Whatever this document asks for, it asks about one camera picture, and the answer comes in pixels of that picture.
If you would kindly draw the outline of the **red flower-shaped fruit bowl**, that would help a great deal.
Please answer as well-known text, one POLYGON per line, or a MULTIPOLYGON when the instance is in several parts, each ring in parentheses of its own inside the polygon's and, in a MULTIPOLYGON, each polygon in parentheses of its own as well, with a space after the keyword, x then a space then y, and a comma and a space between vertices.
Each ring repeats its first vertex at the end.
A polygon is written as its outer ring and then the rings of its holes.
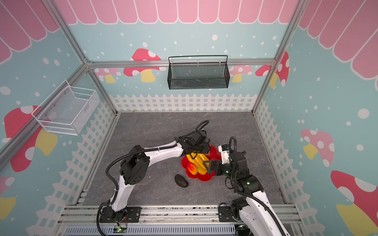
MULTIPOLYGON (((208 154, 205 154, 207 156, 207 158, 209 160, 221 160, 221 155, 218 153, 217 149, 214 147, 214 146, 210 146, 211 147, 211 150, 208 154)), ((182 158, 181 160, 181 165, 182 167, 185 169, 186 171, 186 175, 191 178, 191 179, 198 179, 202 182, 208 182, 212 177, 214 177, 215 175, 209 175, 208 173, 206 173, 205 175, 195 175, 193 176, 188 170, 187 170, 187 164, 188 164, 188 160, 186 158, 186 155, 182 158)))

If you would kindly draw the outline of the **red yellow fake mango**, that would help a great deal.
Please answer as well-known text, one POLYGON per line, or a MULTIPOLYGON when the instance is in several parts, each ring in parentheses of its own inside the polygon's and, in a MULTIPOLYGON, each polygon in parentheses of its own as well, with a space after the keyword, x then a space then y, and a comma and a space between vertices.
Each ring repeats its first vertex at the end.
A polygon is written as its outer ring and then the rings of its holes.
POLYGON ((198 169, 197 167, 193 164, 193 163, 188 163, 187 164, 187 170, 193 175, 197 175, 198 174, 198 169))

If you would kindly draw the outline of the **dark fake avocado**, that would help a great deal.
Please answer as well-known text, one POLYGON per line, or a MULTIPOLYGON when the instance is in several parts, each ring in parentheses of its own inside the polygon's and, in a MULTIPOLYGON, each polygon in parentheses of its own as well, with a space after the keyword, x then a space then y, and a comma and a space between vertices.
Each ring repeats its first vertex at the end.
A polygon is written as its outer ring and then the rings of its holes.
POLYGON ((189 186, 187 180, 179 174, 175 175, 174 181, 181 188, 187 188, 189 186))

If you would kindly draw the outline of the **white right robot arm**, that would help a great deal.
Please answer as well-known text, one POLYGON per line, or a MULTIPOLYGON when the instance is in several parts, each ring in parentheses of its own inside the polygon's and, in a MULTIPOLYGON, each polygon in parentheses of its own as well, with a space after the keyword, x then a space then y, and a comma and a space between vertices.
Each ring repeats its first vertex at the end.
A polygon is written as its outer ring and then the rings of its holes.
POLYGON ((247 225, 253 236, 288 236, 262 184, 250 173, 245 153, 237 150, 237 140, 232 136, 228 144, 220 146, 222 160, 210 160, 204 166, 208 173, 228 178, 231 190, 241 195, 232 201, 232 217, 247 225))

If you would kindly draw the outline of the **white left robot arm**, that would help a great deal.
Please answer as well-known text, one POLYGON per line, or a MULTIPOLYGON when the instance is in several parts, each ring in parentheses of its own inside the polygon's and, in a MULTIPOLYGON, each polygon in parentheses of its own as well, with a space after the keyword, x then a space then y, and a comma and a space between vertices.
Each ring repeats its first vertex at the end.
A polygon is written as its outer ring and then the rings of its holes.
POLYGON ((154 148, 136 145, 128 154, 112 161, 106 167, 105 175, 115 185, 114 194, 99 206, 96 224, 99 226, 102 217, 117 223, 127 219, 127 204, 132 190, 144 179, 148 168, 153 164, 192 153, 208 154, 211 146, 204 127, 209 122, 209 120, 201 122, 192 132, 176 137, 173 142, 166 145, 154 148))

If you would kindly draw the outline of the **yellow fake banana bunch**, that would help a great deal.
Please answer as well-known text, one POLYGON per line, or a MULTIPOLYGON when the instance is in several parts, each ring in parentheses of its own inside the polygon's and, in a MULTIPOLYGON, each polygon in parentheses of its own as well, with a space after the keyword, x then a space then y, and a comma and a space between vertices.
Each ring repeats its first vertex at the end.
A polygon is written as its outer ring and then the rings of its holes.
POLYGON ((207 173, 206 168, 203 165, 203 161, 209 160, 206 155, 200 153, 191 153, 186 155, 186 158, 189 163, 193 163, 197 167, 198 174, 205 175, 207 173))

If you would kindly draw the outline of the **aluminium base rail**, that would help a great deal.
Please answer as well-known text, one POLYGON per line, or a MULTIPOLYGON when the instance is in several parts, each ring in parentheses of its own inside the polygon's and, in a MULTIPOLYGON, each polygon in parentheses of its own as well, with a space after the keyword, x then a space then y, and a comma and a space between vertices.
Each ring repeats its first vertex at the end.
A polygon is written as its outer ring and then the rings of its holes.
MULTIPOLYGON (((97 206, 68 206, 53 231, 54 236, 97 236, 97 206)), ((239 222, 221 222, 218 205, 144 205, 136 223, 102 223, 101 229, 110 236, 148 235, 235 235, 239 222)))

